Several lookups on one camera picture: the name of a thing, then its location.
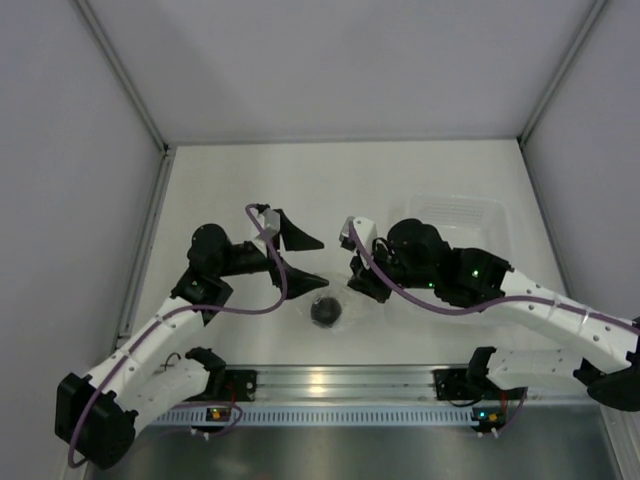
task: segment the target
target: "metal frame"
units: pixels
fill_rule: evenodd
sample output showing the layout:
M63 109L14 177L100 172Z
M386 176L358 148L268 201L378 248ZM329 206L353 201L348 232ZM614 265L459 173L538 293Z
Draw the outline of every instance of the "metal frame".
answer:
M121 340L129 338L131 333L131 326L133 325L136 308L140 301L144 275L149 265L151 247L156 229L158 228L160 211L162 210L162 205L167 193L167 186L169 185L169 178L171 177L171 170L175 158L176 150L170 148L162 156L160 161L155 186L149 200L147 215L145 216L142 230L137 241L136 255L128 278L127 292L120 310L120 323L118 325L118 334L114 346L117 346Z
M578 29L574 33L571 43L562 55L560 63L553 75L551 75L549 82L547 82L540 98L536 102L533 112L531 112L529 119L525 123L522 133L518 136L518 140L521 145L525 145L533 134L533 131L542 118L542 115L544 115L547 107L555 98L556 93L566 80L571 68L575 65L576 60L582 53L587 40L591 37L596 25L602 19L603 14L610 3L611 0L594 0L591 3L589 10L586 12L582 22L580 22Z
M142 123L147 129L147 132L149 132L153 142L158 147L158 150L164 154L168 149L167 142L164 141L162 133L160 133L160 130L149 113L145 102L142 100L138 89L127 73L127 70L116 53L116 50L113 48L111 40L100 23L95 11L89 4L88 0L70 0L70 2L80 16L84 25L89 30L89 33L96 42L96 45L104 55L107 65L109 65L109 68L120 83L120 86L131 102L131 105L138 113L140 120L142 120Z

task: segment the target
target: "cable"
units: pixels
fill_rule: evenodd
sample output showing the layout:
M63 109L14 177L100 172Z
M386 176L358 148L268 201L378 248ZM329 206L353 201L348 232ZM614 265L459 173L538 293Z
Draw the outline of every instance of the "cable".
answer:
M153 331L156 328L158 328L160 325L162 325L163 321L168 320L169 318L177 315L178 313L182 313L182 312L186 312L186 311L194 311L194 312L195 311L210 311L210 312L235 313L235 314L240 314L240 315L264 315L264 314L271 313L271 312L275 311L276 309L278 309L280 307L280 305L282 305L284 303L284 301L287 299L287 292L288 292L289 286L287 284L287 274L286 274L286 271L285 271L285 268L284 268L284 263L282 262L282 259L280 258L280 255L278 255L278 251L276 250L275 246L271 242L271 239L269 238L267 232L265 231L264 228L262 228L262 225L260 225L260 222L258 221L257 217L255 215L253 215L253 213L251 212L252 209L257 209L257 208L258 208L258 204L251 203L251 204L249 204L249 205L247 205L245 207L244 211L247 214L247 216L249 217L249 220L251 220L251 223L253 223L254 227L256 227L256 229L258 230L259 236L264 240L264 242L265 242L265 244L267 246L267 249L269 250L269 253L271 254L271 256L273 257L273 260L276 263L276 267L278 268L278 272L280 273L280 280L282 282L282 288L281 288L281 292L282 293L281 293L280 298L278 299L278 301L276 303L274 303L273 305L271 305L270 307L262 308L262 309L259 309L259 310L247 310L247 309L244 309L244 308L223 307L223 306L220 306L220 305L188 305L188 306L176 308L175 310L172 310L172 311L166 313L162 317L162 319L160 321L156 321L156 322L152 323L151 326L147 330L145 330L145 332L142 333L140 335L140 337L138 337L138 339L134 342L134 344L131 345L131 348L129 348L128 356L123 356L118 361L118 363L115 364L113 369L107 374L107 376L100 383L100 385L98 385L98 388L96 388L96 390L93 392L93 394L89 398L89 401L84 406L84 409L82 410L82 413L80 413L80 417L78 418L78 422L76 423L76 426L73 429L73 433L71 434L71 440L69 441L69 451L67 452L67 463L69 464L70 468L79 468L79 467L81 467L82 465L84 465L87 462L86 458L83 458L79 462L76 462L75 459L74 459L74 454L75 454L75 451L76 451L76 447L78 446L78 440L80 438L80 432L82 431L82 427L84 426L84 423L86 422L87 417L89 416L89 412L91 411L91 408L96 403L96 400L98 399L98 397L100 396L100 394L102 393L104 388L109 384L109 382L116 375L116 373L118 373L120 371L120 369L125 364L127 359L133 354L133 352L135 352L138 349L138 347L142 344L142 342L149 335L151 335L151 333L153 333Z
M353 222L349 222L349 237L356 244L356 248L360 253L360 256L369 264L373 273L384 283L387 287L393 290L395 293L400 295L405 300L410 303L417 305L418 307L424 308L433 313L438 313L440 315L448 315L451 317L460 317L463 315L469 315L471 313L478 313L482 310L486 310L487 308L495 307L496 305L501 305L503 303L510 302L529 302L529 303L539 303L542 305L553 306L555 305L557 308L562 310L566 310L568 312L577 313L578 315L587 315L589 318L595 318L596 320L600 320L602 322L608 323L610 325L622 328L628 332L633 333L634 335L640 336L640 330L633 325L629 325L617 318L610 317L609 315L605 315L600 312L588 312L587 309L575 307L573 305L568 305L566 303L556 304L553 300L549 300L547 298L535 297L532 295L510 295L508 297L496 298L494 300L489 300L488 302L480 303L478 305L474 305L473 307L468 308L445 308L437 305L433 305L431 303L427 303L424 300L420 300L417 297L414 297L410 293L406 292L404 289L399 287L391 280L375 263L373 257L367 252L366 248L362 244L360 237L358 237L358 233L353 225Z

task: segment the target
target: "black bracket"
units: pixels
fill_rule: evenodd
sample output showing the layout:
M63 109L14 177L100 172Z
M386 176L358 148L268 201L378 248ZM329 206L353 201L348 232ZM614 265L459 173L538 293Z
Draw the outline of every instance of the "black bracket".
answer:
M256 370L225 370L221 380L221 388L217 393L205 390L200 395L191 397L187 402L253 402L255 400L258 381Z
M436 396L441 401L500 400L503 390L493 384L479 386L467 378L466 368L448 368L433 371ZM507 400L519 400L524 388L505 390Z

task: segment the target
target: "white enclosure wall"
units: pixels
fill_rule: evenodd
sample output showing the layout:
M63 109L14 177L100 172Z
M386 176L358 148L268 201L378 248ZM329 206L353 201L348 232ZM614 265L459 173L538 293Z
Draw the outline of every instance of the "white enclosure wall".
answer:
M591 0L91 0L171 142L514 138Z
M51 479L58 382L111 348L157 149L69 2L0 19L0 477Z
M577 300L640 316L640 3L612 2L526 153Z

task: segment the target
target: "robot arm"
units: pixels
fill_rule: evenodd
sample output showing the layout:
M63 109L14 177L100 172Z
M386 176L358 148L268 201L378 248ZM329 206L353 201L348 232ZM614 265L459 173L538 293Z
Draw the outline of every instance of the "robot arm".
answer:
M222 277L269 272L283 293L281 301L328 285L289 266L279 254L280 240L290 251L321 249L323 243L293 225L282 210L256 208L262 232L252 241L232 244L219 225L198 228L187 253L189 267L157 313L100 365L83 377L70 373L58 386L56 435L99 468L117 463L135 437L176 404L203 394L216 398L226 364L210 350L194 348L175 368L155 374L185 340L219 311L267 313L281 303L262 311L223 308L233 290Z
M416 219L397 223L385 239L377 236L371 220L349 218L340 241L344 248L358 250L348 285L378 302L387 301L395 287L436 313L456 316L491 307L492 314L565 347L550 352L480 347L466 375L479 389L586 388L600 403L640 410L640 330L631 320L603 315L548 290L489 252L451 248L435 227ZM462 309L425 304L406 288L432 289L438 298Z

